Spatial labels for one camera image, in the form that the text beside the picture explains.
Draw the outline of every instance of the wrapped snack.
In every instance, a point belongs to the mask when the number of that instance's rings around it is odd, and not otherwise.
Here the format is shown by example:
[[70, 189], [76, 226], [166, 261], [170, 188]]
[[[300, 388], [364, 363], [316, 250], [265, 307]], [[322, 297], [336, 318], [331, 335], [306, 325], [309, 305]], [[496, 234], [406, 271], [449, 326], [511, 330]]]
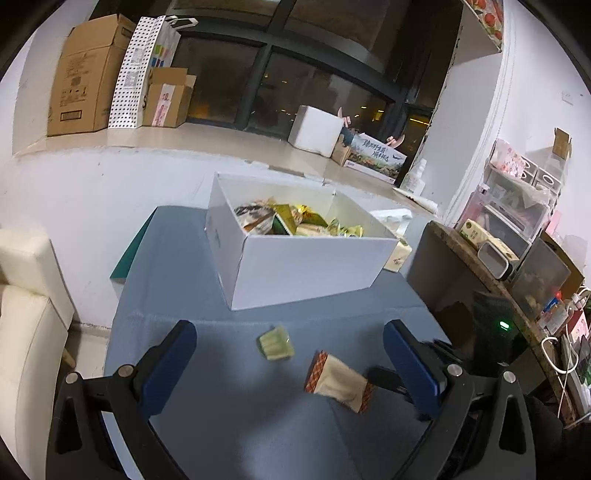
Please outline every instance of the wrapped snack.
[[330, 232], [327, 228], [320, 225], [310, 225], [308, 223], [302, 223], [295, 230], [295, 234], [299, 236], [330, 236]]
[[339, 232], [340, 232], [340, 223], [339, 221], [335, 218], [330, 225], [327, 227], [329, 233], [332, 236], [339, 236]]
[[290, 210], [291, 210], [291, 215], [294, 218], [295, 225], [298, 226], [300, 223], [302, 223], [304, 216], [301, 214], [301, 212], [294, 205], [290, 205]]
[[336, 218], [328, 226], [328, 231], [332, 236], [363, 236], [361, 225], [343, 227]]
[[273, 226], [275, 212], [267, 206], [256, 203], [240, 205], [234, 209], [234, 213], [238, 217], [241, 227], [247, 232], [265, 235]]
[[290, 206], [287, 204], [275, 205], [273, 209], [275, 210], [273, 233], [276, 235], [295, 235], [297, 224], [291, 214]]
[[373, 389], [363, 375], [326, 352], [316, 355], [304, 387], [308, 393], [334, 398], [355, 413], [367, 409]]
[[327, 227], [329, 224], [320, 216], [319, 213], [316, 213], [307, 205], [298, 205], [297, 210], [302, 215], [301, 223], [309, 223], [311, 225], [320, 225]]
[[290, 358], [296, 354], [287, 330], [281, 325], [261, 335], [258, 341], [267, 360]]
[[347, 227], [345, 231], [347, 232], [345, 236], [358, 236], [360, 238], [363, 236], [363, 227], [361, 225]]

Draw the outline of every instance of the blue gripper pad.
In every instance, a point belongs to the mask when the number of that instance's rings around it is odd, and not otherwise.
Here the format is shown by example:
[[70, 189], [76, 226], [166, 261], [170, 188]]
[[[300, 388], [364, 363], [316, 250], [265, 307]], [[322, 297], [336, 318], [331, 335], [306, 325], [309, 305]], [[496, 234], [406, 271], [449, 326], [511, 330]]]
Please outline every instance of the blue gripper pad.
[[400, 320], [392, 320], [384, 326], [384, 350], [396, 373], [400, 376], [415, 407], [432, 419], [437, 418], [441, 408], [439, 382], [417, 355], [421, 345]]
[[138, 362], [134, 390], [145, 419], [162, 412], [197, 346], [195, 325], [180, 320], [162, 343]]

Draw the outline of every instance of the blue tablecloth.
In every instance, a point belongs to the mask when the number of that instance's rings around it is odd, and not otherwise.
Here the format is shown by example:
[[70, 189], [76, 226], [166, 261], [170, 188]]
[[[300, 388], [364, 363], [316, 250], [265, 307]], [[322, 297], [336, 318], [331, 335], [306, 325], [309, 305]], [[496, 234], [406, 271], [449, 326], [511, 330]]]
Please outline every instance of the blue tablecloth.
[[[197, 328], [197, 349], [152, 426], [190, 479], [386, 480], [427, 423], [399, 395], [376, 390], [365, 413], [304, 392], [316, 351], [364, 373], [391, 364], [382, 329], [400, 318], [418, 340], [446, 339], [399, 274], [371, 288], [232, 312], [204, 234], [205, 210], [160, 207], [129, 272], [113, 321], [105, 375], [136, 363], [176, 321]], [[295, 357], [268, 362], [256, 339], [273, 326]], [[109, 432], [126, 473], [141, 478], [112, 416]]]

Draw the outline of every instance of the electrical cable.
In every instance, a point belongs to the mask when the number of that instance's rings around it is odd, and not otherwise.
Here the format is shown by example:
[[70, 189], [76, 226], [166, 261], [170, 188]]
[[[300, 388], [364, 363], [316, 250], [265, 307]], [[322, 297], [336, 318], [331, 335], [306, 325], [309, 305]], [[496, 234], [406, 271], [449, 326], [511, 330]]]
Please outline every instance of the electrical cable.
[[[542, 353], [546, 357], [546, 360], [548, 361], [548, 363], [550, 364], [552, 369], [554, 369], [554, 371], [558, 374], [558, 381], [560, 383], [560, 386], [562, 387], [562, 395], [560, 396], [560, 403], [558, 404], [558, 415], [557, 415], [558, 417], [560, 417], [560, 409], [562, 408], [562, 401], [564, 400], [564, 393], [566, 392], [566, 381], [567, 381], [569, 375], [575, 371], [575, 369], [577, 368], [577, 366], [579, 364], [579, 355], [574, 350], [573, 344], [571, 343], [571, 341], [569, 339], [569, 325], [568, 325], [568, 323], [566, 324], [566, 339], [569, 343], [569, 364], [568, 364], [566, 370], [562, 370], [562, 369], [558, 368], [554, 364], [554, 362], [552, 360], [550, 360], [550, 357], [549, 357], [548, 353], [546, 352], [546, 349], [544, 348], [544, 344], [546, 342], [557, 342], [558, 343], [559, 340], [556, 337], [548, 336], [545, 339], [543, 339], [542, 343], [541, 343]], [[573, 357], [571, 355], [571, 352], [574, 353], [574, 355], [576, 357], [576, 362], [574, 363], [574, 366], [572, 368], [570, 368], [570, 365], [573, 361]], [[564, 375], [564, 383], [560, 379], [560, 375]]]

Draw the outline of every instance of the chair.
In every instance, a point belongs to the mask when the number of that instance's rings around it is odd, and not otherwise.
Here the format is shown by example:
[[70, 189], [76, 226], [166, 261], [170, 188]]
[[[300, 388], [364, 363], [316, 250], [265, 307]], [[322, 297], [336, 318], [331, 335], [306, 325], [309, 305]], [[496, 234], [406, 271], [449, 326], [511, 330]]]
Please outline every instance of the chair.
[[47, 236], [0, 229], [0, 436], [31, 480], [45, 479], [73, 313]]

